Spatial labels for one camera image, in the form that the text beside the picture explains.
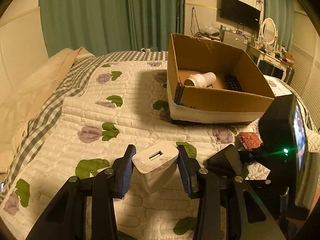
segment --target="teal curtain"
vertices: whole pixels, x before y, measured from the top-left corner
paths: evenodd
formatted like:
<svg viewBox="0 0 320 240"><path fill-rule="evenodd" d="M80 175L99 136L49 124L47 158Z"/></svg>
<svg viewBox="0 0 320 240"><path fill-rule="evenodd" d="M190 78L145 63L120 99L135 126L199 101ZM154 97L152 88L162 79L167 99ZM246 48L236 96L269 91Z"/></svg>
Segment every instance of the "teal curtain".
<svg viewBox="0 0 320 240"><path fill-rule="evenodd" d="M184 0L39 0L48 55L84 46L96 56L157 47L184 32Z"/></svg>
<svg viewBox="0 0 320 240"><path fill-rule="evenodd" d="M277 44L282 42L287 51L292 43L294 10L292 0L265 0L265 18L272 18L278 29Z"/></svg>

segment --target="beige blanket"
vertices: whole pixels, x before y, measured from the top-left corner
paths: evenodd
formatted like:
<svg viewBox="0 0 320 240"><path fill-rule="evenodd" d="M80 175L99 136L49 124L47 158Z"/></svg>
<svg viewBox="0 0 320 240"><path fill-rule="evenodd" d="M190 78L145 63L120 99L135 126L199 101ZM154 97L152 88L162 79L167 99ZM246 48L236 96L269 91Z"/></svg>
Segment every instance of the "beige blanket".
<svg viewBox="0 0 320 240"><path fill-rule="evenodd" d="M0 182L4 180L19 145L28 136L28 123L36 118L41 106L56 90L74 62L92 56L83 47L61 50L0 104Z"/></svg>

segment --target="wall-mounted television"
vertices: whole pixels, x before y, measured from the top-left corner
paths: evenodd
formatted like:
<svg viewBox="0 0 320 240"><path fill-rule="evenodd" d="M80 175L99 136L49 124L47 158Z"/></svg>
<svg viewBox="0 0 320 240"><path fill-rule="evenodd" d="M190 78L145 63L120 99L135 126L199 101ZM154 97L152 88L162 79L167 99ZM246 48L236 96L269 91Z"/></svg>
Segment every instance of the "wall-mounted television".
<svg viewBox="0 0 320 240"><path fill-rule="evenodd" d="M221 0L220 17L259 30L260 11L239 0Z"/></svg>

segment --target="black remote control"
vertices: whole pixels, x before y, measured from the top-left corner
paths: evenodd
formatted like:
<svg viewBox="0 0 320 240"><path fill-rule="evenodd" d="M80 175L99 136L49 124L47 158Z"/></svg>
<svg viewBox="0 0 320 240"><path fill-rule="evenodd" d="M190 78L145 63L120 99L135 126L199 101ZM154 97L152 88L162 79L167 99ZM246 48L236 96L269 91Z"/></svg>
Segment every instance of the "black remote control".
<svg viewBox="0 0 320 240"><path fill-rule="evenodd" d="M227 84L228 90L243 92L236 76L225 75L224 81Z"/></svg>

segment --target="black suitcase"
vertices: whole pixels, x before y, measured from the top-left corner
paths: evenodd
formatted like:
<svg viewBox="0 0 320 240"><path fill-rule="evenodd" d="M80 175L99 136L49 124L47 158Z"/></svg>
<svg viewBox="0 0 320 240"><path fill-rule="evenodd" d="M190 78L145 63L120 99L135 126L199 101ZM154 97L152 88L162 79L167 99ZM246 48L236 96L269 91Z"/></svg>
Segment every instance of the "black suitcase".
<svg viewBox="0 0 320 240"><path fill-rule="evenodd" d="M290 67L290 66L287 66L287 71L286 71L286 74L285 74L284 82L286 84L290 85L291 81L292 81L292 78L293 78L293 75L294 75L294 68Z"/></svg>

